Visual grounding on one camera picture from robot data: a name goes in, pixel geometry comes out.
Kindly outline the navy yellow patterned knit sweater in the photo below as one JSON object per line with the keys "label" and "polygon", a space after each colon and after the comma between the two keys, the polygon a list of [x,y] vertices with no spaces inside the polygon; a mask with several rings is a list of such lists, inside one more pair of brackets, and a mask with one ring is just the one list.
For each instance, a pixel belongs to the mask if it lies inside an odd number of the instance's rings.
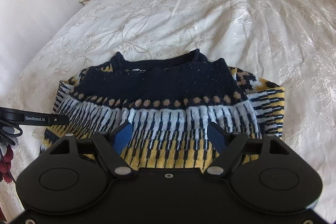
{"label": "navy yellow patterned knit sweater", "polygon": [[210,122],[252,139],[281,136],[284,105],[283,87],[199,50],[137,62],[116,53],[60,81],[53,111],[70,121],[48,127],[40,151],[65,134],[86,139],[129,122],[133,132],[121,156],[132,168],[205,169],[218,155],[207,136]]}

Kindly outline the white floral embroidered bedspread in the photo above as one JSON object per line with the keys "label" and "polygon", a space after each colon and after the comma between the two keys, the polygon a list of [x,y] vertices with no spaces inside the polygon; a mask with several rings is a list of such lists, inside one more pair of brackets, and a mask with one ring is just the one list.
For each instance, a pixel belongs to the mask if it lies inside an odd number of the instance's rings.
{"label": "white floral embroidered bedspread", "polygon": [[108,61],[199,49],[285,88],[282,138],[319,173],[316,212],[335,221],[335,0],[92,0],[1,100],[48,113],[61,80]]}

